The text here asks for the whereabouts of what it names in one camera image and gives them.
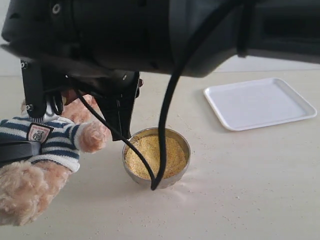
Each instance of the plastic tray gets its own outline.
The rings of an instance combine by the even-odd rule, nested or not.
[[[243,131],[306,120],[317,110],[279,78],[208,87],[204,95],[230,131]]]

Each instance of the white table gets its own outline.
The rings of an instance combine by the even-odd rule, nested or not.
[[[81,168],[35,223],[1,227],[10,240],[318,240],[320,118],[243,132],[217,120],[203,89],[268,77],[287,81],[320,110],[320,71],[214,73],[181,79],[167,125],[192,148],[172,188],[141,189],[123,144],[82,155]],[[132,132],[156,126],[169,77],[144,74]],[[18,78],[3,78],[1,117],[19,113]]]

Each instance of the striped shirt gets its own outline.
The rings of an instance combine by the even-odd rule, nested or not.
[[[79,136],[85,126],[86,124],[75,124],[64,117],[37,124],[30,121],[29,116],[24,115],[1,120],[0,139],[42,142],[41,155],[31,157],[28,159],[29,162],[49,160],[65,166],[75,173],[80,167]],[[45,136],[46,130],[49,130],[50,133],[48,131],[48,135],[43,141],[42,137]]]

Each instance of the yellow powder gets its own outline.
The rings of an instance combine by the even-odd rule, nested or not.
[[[166,168],[164,179],[170,178],[181,172],[187,165],[185,153],[180,144],[173,138],[166,137]],[[160,167],[160,148],[158,136],[146,136],[134,144],[135,148],[144,156],[152,169],[154,176],[157,175]],[[130,148],[125,156],[125,162],[128,169],[136,176],[142,179],[150,180],[147,168],[138,157],[138,155]]]

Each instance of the metal dish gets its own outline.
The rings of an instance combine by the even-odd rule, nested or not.
[[[191,151],[190,151],[190,146],[189,146],[187,140],[176,131],[173,131],[168,128],[166,128],[165,131],[166,131],[165,135],[167,137],[175,139],[182,147],[182,149],[184,151],[184,155],[185,155],[186,165],[185,165],[184,169],[182,171],[180,171],[178,174],[176,174],[172,177],[169,177],[169,178],[163,178],[158,186],[158,189],[165,189],[167,187],[174,185],[177,181],[179,181],[182,178],[182,176],[185,174],[185,172],[187,171],[187,169],[190,165]],[[129,141],[130,141],[130,143],[134,144],[136,141],[138,141],[139,139],[142,139],[144,137],[157,136],[157,135],[158,135],[158,128],[156,128],[156,127],[147,128],[147,129],[141,130],[141,131],[137,132],[136,134],[134,134],[129,139]],[[135,175],[132,171],[130,171],[128,169],[127,164],[126,164],[126,155],[127,155],[128,150],[129,150],[129,147],[125,144],[123,147],[123,150],[122,150],[122,161],[123,161],[125,171],[129,174],[129,176],[132,178],[132,180],[135,181],[136,183],[138,183],[139,185],[141,185],[143,187],[150,187],[151,180],[141,178],[141,177]]]

